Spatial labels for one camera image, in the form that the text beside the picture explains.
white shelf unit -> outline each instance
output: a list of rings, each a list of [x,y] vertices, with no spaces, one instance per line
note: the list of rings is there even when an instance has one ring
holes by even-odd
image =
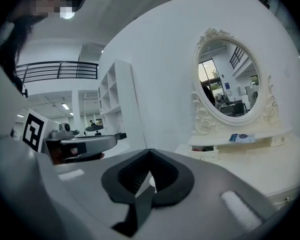
[[[115,60],[98,88],[100,115],[110,135],[126,133],[130,150],[145,149],[146,142],[131,65]]]

white vanity table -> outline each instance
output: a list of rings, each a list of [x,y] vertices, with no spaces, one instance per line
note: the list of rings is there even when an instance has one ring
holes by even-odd
[[[204,62],[201,60],[204,55],[216,54],[213,50],[216,44],[211,45],[215,41],[240,48],[255,68],[258,97],[253,108],[243,116],[222,114],[203,90],[198,64]],[[295,199],[300,192],[300,138],[281,124],[271,76],[260,68],[253,52],[230,33],[209,28],[195,48],[192,70],[195,127],[189,142],[180,144],[175,153],[198,159],[198,163],[206,161],[224,167],[267,196],[278,209]],[[232,134],[254,134],[255,142],[229,142]]]

chair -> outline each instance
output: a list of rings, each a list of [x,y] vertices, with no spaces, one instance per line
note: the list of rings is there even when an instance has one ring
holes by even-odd
[[[232,106],[226,106],[223,110],[222,113],[225,114],[226,116],[233,117],[235,114],[235,110]]]
[[[241,114],[244,115],[244,104],[241,102],[241,103],[237,103],[233,106],[233,109],[234,109],[234,116],[236,116],[236,114]]]

ceiling light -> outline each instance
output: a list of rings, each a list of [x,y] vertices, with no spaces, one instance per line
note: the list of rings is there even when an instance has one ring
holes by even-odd
[[[68,108],[68,106],[67,106],[67,104],[65,104],[65,103],[62,103],[61,104],[66,110],[69,110],[69,108]]]
[[[60,8],[60,17],[64,19],[71,19],[75,13],[72,11],[72,7],[61,7]]]

mirror frame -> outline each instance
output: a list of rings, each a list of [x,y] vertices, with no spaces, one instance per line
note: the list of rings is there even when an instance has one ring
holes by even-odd
[[[199,79],[198,65],[199,65],[200,55],[201,55],[203,49],[208,44],[210,44],[214,41],[217,41],[217,40],[228,41],[236,46],[239,46],[250,57],[253,65],[257,71],[257,75],[258,75],[258,79],[259,79],[258,98],[256,99],[256,102],[255,102],[253,108],[248,113],[246,113],[242,116],[239,116],[239,117],[231,117],[231,116],[225,115],[225,114],[221,113],[219,110],[217,110],[213,106],[213,104],[209,101],[207,96],[205,95],[205,93],[202,89],[202,86],[201,86],[200,79]],[[192,98],[194,99],[193,103],[195,103],[197,105],[196,130],[199,133],[204,133],[204,134],[209,133],[209,131],[201,132],[200,130],[198,130],[198,126],[197,126],[198,117],[200,117],[199,119],[202,121],[201,123],[205,124],[205,122],[202,118],[202,115],[199,115],[200,111],[207,116],[213,116],[221,124],[225,124],[228,126],[242,126],[242,125],[247,125],[249,123],[252,123],[258,117],[260,117],[264,110],[269,93],[273,97],[273,95],[271,93],[271,86],[269,86],[270,76],[266,75],[262,71],[261,67],[258,64],[258,60],[254,57],[251,50],[239,38],[231,35],[228,32],[225,32],[223,30],[217,31],[214,28],[208,28],[207,31],[204,33],[204,36],[200,37],[200,40],[197,43],[195,50],[194,50],[194,54],[193,54],[192,73],[193,73],[193,84],[194,84],[195,91],[192,92],[191,95],[192,95]]]

